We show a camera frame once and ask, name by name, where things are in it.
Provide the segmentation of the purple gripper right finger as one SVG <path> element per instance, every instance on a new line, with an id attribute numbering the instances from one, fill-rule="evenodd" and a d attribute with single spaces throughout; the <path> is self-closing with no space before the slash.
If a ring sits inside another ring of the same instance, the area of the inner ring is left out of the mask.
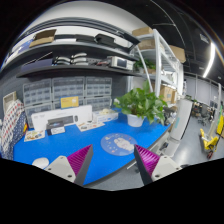
<path id="1" fill-rule="evenodd" d="M 139 145 L 134 145 L 134 156 L 144 185 L 181 170 L 169 156 L 159 156 Z"/>

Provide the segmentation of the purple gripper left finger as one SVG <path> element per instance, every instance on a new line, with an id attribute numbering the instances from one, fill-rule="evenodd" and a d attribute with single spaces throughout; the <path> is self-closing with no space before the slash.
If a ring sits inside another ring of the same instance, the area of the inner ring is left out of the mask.
<path id="1" fill-rule="evenodd" d="M 88 145 L 72 153 L 68 157 L 60 155 L 46 171 L 66 179 L 76 185 L 82 186 L 93 156 L 93 146 Z"/>

